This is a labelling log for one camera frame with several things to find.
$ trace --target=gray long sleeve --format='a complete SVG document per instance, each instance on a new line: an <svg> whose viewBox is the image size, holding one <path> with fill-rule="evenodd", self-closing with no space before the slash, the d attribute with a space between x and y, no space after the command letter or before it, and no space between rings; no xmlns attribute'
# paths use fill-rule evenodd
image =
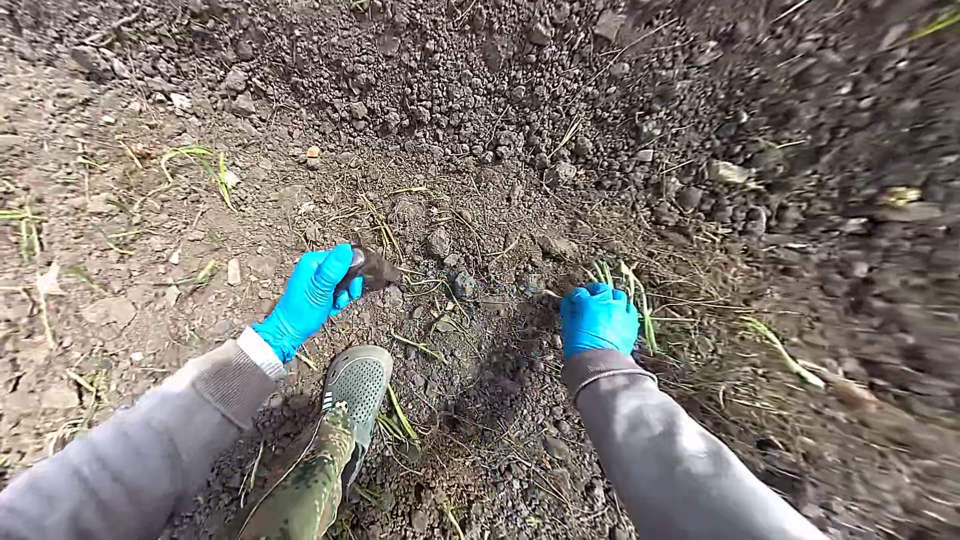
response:
<svg viewBox="0 0 960 540"><path fill-rule="evenodd" d="M275 383L229 341L16 477L0 539L157 538Z"/></svg>
<svg viewBox="0 0 960 540"><path fill-rule="evenodd" d="M640 538L826 538L628 356L576 355L564 382Z"/></svg>

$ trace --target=gloved hand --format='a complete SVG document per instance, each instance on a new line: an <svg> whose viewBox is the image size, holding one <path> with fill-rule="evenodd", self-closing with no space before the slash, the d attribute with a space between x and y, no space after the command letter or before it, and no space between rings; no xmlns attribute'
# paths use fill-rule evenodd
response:
<svg viewBox="0 0 960 540"><path fill-rule="evenodd" d="M347 274L353 260L349 244L332 250L307 252L300 257L287 282L287 290L265 321L253 325L281 361L294 357L300 345L320 329L326 318L336 315L351 300L360 297L363 278L357 276L334 299L333 289Z"/></svg>
<svg viewBox="0 0 960 540"><path fill-rule="evenodd" d="M639 323L627 293L606 283L577 287L560 302L564 360L592 349L634 350Z"/></svg>

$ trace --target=dirt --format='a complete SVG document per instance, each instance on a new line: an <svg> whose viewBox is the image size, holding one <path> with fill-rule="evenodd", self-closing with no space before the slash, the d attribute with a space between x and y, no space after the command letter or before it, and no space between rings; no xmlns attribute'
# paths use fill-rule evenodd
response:
<svg viewBox="0 0 960 540"><path fill-rule="evenodd" d="M346 240L406 280L307 344L316 370L298 362L166 537L249 511L358 343L395 355L420 443L378 431L331 536L635 537L559 379L555 295L599 258L637 263L668 319L637 360L827 534L952 537L960 25L911 38L948 9L0 4L2 201L36 216L0 241L4 479ZM214 155L164 161L186 144Z"/></svg>

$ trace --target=perforated shoe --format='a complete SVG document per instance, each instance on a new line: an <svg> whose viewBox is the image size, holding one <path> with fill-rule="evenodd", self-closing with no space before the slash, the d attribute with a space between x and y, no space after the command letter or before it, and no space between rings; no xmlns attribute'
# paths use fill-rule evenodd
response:
<svg viewBox="0 0 960 540"><path fill-rule="evenodd" d="M333 358L326 373L321 409L326 412L334 404L346 402L356 441L353 455L341 475L345 493L356 479L370 448L376 412L383 403L393 372L394 359L386 349L358 345Z"/></svg>

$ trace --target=camouflage pants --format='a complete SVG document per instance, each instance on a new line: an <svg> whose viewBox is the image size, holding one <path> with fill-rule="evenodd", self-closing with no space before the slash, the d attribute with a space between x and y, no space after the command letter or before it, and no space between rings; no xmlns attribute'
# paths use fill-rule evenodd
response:
<svg viewBox="0 0 960 540"><path fill-rule="evenodd" d="M299 462L254 509L242 539L320 539L337 517L340 476L353 453L347 405L331 408Z"/></svg>

